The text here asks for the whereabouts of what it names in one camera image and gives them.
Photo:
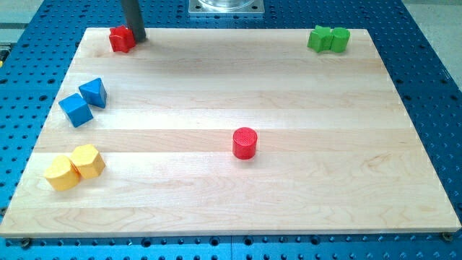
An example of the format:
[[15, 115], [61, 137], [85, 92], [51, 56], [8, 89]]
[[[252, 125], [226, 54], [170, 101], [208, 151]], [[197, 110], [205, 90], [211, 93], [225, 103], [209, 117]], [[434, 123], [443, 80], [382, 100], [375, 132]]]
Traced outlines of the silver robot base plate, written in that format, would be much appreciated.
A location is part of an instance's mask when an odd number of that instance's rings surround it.
[[189, 0], [190, 14], [263, 14], [264, 0]]

